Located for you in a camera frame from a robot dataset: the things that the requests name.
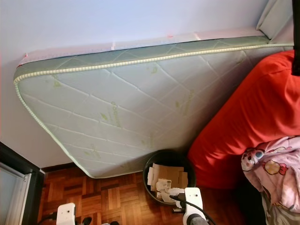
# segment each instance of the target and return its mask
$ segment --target trash bin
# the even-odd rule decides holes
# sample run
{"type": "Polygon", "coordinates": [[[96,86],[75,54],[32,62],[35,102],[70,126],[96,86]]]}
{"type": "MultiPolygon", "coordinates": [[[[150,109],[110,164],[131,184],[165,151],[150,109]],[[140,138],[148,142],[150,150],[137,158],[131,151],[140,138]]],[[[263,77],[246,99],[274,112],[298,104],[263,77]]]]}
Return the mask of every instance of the trash bin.
{"type": "Polygon", "coordinates": [[[153,195],[153,193],[150,191],[150,186],[147,185],[148,172],[149,172],[149,167],[151,167],[153,165],[153,163],[159,164],[159,165],[166,165],[166,166],[182,166],[184,168],[184,172],[187,172],[187,179],[188,179],[187,186],[189,188],[196,187],[195,171],[194,171],[190,161],[184,155],[182,155],[176,151],[173,151],[173,150],[156,151],[155,153],[153,153],[153,155],[150,157],[150,159],[146,163],[143,173],[142,173],[142,179],[143,179],[144,186],[145,186],[148,194],[156,202],[163,204],[163,205],[175,205],[175,203],[167,203],[167,202],[157,199],[153,195]]]}

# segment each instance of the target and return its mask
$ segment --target baseboard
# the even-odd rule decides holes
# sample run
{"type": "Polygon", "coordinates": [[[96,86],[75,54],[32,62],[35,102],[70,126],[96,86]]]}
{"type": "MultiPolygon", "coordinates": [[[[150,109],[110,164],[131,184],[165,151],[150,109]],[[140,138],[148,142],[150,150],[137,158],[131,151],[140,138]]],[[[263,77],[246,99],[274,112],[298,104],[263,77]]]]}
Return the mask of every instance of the baseboard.
{"type": "Polygon", "coordinates": [[[72,168],[72,167],[76,167],[76,164],[75,163],[66,163],[66,164],[48,166],[48,167],[42,168],[42,171],[44,171],[45,173],[49,173],[49,172],[53,172],[53,171],[57,171],[57,170],[64,170],[64,169],[68,169],[68,168],[72,168]]]}

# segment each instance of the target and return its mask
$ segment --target wooden floor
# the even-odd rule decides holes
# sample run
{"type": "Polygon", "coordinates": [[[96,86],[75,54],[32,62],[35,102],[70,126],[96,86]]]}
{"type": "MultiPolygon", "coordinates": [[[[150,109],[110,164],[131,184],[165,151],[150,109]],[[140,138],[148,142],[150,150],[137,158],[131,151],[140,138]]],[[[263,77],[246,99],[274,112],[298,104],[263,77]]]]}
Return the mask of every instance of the wooden floor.
{"type": "MultiPolygon", "coordinates": [[[[231,191],[201,188],[201,193],[204,209],[218,225],[245,224],[231,191]]],[[[112,221],[120,225],[182,224],[182,214],[172,214],[172,208],[148,196],[140,172],[108,179],[89,178],[77,167],[47,173],[38,220],[65,203],[76,204],[78,222],[92,217],[93,225],[112,221]]]]}

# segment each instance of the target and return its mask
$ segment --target mattress quilting pattern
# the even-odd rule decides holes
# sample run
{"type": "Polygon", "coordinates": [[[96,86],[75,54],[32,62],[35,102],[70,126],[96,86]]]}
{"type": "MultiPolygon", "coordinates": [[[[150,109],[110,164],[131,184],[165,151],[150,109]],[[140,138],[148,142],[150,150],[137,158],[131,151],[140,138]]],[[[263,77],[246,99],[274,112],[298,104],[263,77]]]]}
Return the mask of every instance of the mattress quilting pattern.
{"type": "Polygon", "coordinates": [[[257,62],[288,49],[244,37],[102,52],[21,65],[14,82],[64,152],[104,178],[187,146],[257,62]]]}

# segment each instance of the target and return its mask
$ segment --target red bean bag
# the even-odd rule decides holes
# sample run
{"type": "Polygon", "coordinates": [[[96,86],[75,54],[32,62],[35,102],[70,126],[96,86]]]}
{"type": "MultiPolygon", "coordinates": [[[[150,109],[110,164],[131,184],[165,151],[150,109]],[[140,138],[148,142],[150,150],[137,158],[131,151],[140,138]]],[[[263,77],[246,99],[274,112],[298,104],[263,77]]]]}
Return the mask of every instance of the red bean bag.
{"type": "Polygon", "coordinates": [[[291,75],[293,51],[258,63],[203,129],[188,153],[197,185],[234,188],[241,154],[288,135],[300,135],[300,77],[291,75]]]}

